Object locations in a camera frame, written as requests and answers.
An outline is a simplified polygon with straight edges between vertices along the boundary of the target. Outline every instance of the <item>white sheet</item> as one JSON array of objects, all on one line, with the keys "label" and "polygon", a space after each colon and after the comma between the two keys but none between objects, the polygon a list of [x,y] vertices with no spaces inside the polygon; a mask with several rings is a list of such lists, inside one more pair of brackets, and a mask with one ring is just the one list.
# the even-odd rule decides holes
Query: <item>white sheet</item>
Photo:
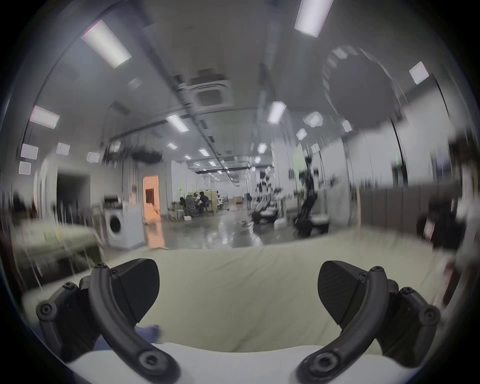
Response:
[{"label": "white sheet", "polygon": [[[444,285],[441,253],[418,239],[369,229],[266,247],[138,250],[108,265],[138,257],[154,259],[160,271],[160,293],[140,326],[160,325],[160,342],[225,352],[326,345],[337,337],[340,328],[317,294],[327,260],[363,269],[381,265],[400,287],[413,287],[428,302]],[[78,283],[82,276],[70,280]],[[30,322],[36,322],[36,304],[63,282],[24,296]],[[368,352],[380,353],[378,344]]]}]

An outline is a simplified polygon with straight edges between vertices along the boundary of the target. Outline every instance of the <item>bed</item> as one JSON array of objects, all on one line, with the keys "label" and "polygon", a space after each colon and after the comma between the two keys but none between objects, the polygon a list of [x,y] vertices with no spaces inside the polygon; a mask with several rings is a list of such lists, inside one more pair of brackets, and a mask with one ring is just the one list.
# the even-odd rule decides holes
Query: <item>bed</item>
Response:
[{"label": "bed", "polygon": [[[342,260],[363,269],[385,268],[400,287],[415,288],[433,302],[444,287],[442,263],[449,254],[413,236],[381,229],[347,229],[287,244],[225,250],[132,251],[110,267],[135,258],[156,261],[160,293],[140,326],[157,324],[160,342],[229,352],[253,352],[300,345],[326,345],[340,328],[317,294],[320,267]],[[66,281],[23,296],[25,315]],[[374,342],[369,353],[378,354]]]},{"label": "bed", "polygon": [[102,259],[95,230],[81,225],[25,221],[12,228],[10,242],[13,264],[27,290],[71,274],[74,264],[78,270],[77,259],[86,265]]}]

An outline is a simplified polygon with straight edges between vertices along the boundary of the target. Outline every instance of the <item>ceiling beam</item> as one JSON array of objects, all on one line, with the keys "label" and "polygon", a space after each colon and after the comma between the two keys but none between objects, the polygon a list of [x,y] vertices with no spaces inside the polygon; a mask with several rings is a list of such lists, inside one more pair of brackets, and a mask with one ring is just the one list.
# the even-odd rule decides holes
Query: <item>ceiling beam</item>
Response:
[{"label": "ceiling beam", "polygon": [[[265,165],[265,164],[256,164],[254,165],[255,169],[265,169],[267,167],[270,167],[271,169],[274,169],[275,167],[271,166],[271,165]],[[242,171],[244,169],[250,169],[251,167],[229,167],[227,170],[229,170],[230,172],[233,172],[233,171]],[[194,171],[196,174],[198,175],[201,175],[201,174],[204,174],[204,173],[209,173],[209,172],[217,172],[217,171],[223,171],[224,168],[215,168],[215,169],[207,169],[206,171],[204,170],[199,170],[199,171]]]}]

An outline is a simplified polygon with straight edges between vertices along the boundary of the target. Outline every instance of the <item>square ceiling light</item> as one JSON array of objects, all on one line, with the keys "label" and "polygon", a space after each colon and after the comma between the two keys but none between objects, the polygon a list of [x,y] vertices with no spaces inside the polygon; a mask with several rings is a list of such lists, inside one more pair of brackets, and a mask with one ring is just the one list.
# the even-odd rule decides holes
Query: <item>square ceiling light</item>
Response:
[{"label": "square ceiling light", "polygon": [[267,149],[267,144],[265,143],[258,144],[258,153],[265,153],[266,149]]},{"label": "square ceiling light", "polygon": [[278,124],[287,106],[281,101],[274,101],[270,107],[267,121],[270,124]]},{"label": "square ceiling light", "polygon": [[180,133],[185,133],[190,130],[185,124],[185,122],[176,113],[174,113],[173,115],[167,116],[167,121],[172,127],[174,127]]},{"label": "square ceiling light", "polygon": [[70,151],[70,146],[64,143],[57,144],[57,153],[59,155],[68,156],[68,152]]},{"label": "square ceiling light", "polygon": [[25,157],[27,159],[36,160],[38,155],[38,147],[28,144],[22,144],[22,152],[20,153],[21,157]]},{"label": "square ceiling light", "polygon": [[30,115],[30,121],[54,129],[57,126],[60,116],[46,109],[34,106],[32,114]]},{"label": "square ceiling light", "polygon": [[427,69],[420,61],[415,67],[410,70],[410,75],[413,78],[415,84],[420,84],[423,80],[425,80],[429,75]]},{"label": "square ceiling light", "polygon": [[350,122],[348,120],[345,120],[343,123],[343,129],[345,132],[350,132],[352,130],[352,126],[350,125]]},{"label": "square ceiling light", "polygon": [[86,31],[82,40],[113,68],[117,68],[132,57],[102,20]]},{"label": "square ceiling light", "polygon": [[297,132],[297,137],[299,138],[299,140],[303,140],[305,136],[307,136],[307,131],[305,129],[302,128]]},{"label": "square ceiling light", "polygon": [[87,161],[89,163],[98,163],[99,160],[100,160],[100,154],[95,152],[88,152]]},{"label": "square ceiling light", "polygon": [[27,163],[26,161],[20,162],[20,165],[18,166],[19,175],[30,175],[31,170],[32,170],[32,163]]},{"label": "square ceiling light", "polygon": [[324,119],[322,118],[322,115],[319,112],[312,112],[310,115],[304,117],[303,121],[308,126],[314,128],[314,127],[321,127],[324,122]]},{"label": "square ceiling light", "polygon": [[295,29],[304,35],[318,37],[333,0],[302,0]]}]

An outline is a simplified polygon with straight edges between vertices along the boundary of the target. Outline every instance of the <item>cable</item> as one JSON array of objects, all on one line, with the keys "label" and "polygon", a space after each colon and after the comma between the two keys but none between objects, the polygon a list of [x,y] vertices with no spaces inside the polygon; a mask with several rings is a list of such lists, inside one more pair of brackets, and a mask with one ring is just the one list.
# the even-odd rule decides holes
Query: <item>cable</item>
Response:
[{"label": "cable", "polygon": [[442,89],[440,88],[440,85],[438,84],[438,81],[435,78],[435,76],[432,75],[432,77],[433,77],[433,80],[435,81],[435,84],[437,84],[438,90],[440,91],[440,95],[442,96],[442,100],[444,101],[445,109],[447,110],[447,116],[450,117],[450,112],[448,112],[447,103],[445,102],[445,97],[444,97],[444,94],[442,92]]}]

